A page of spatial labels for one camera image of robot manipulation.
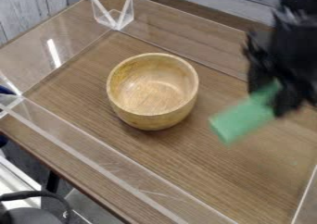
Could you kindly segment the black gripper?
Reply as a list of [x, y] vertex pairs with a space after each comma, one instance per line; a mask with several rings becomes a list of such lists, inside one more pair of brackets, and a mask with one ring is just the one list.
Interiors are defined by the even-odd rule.
[[277, 80], [273, 109], [283, 117], [303, 103], [317, 106], [317, 13], [282, 6], [274, 19], [271, 31], [247, 32], [242, 53], [249, 60], [247, 92]]

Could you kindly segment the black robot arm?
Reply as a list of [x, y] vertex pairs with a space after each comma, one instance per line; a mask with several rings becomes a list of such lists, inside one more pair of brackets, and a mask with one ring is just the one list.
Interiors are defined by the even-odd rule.
[[271, 81], [281, 89], [269, 103], [281, 118], [302, 104], [317, 107], [317, 0], [279, 0], [270, 31], [247, 32], [247, 91]]

